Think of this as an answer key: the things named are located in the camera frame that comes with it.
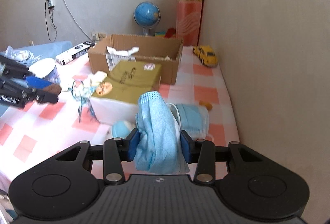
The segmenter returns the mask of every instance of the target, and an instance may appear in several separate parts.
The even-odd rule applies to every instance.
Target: blue ball
[[[143,28],[154,27],[160,19],[159,9],[153,3],[143,2],[135,9],[134,19]]]

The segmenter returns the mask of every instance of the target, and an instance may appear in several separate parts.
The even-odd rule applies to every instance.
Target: globe
[[[143,28],[143,34],[150,35],[150,29],[156,27],[160,21],[159,8],[151,2],[143,2],[136,7],[134,19]]]

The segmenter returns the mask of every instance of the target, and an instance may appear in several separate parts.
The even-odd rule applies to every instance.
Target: cardboard box
[[[100,41],[88,51],[90,67],[93,73],[103,71],[110,74],[107,58],[107,46],[116,50],[129,50],[139,47],[133,54],[136,61],[158,63],[162,65],[161,83],[175,84],[182,55],[182,40],[139,35],[113,34]]]
[[[109,125],[135,123],[138,99],[159,89],[161,70],[160,64],[120,61],[90,97],[96,118]]]

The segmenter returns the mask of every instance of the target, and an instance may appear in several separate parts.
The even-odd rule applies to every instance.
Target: blue sheet
[[[60,53],[72,48],[72,43],[70,41],[64,42],[53,42],[53,43],[46,43],[44,45],[37,45],[37,46],[27,46],[22,47],[22,50],[29,50],[35,56],[41,55],[41,59],[51,57],[54,58],[59,55]],[[8,109],[8,106],[0,104],[0,116],[4,114],[4,112]]]

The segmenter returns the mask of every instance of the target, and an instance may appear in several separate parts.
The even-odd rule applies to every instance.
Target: wall outlet
[[[99,32],[99,40],[101,41],[102,39],[104,39],[107,36],[106,33],[103,32]]]
[[[53,0],[47,0],[47,1],[48,1],[48,9],[54,8]]]
[[[99,33],[92,31],[92,40],[93,41],[98,41],[99,40]]]

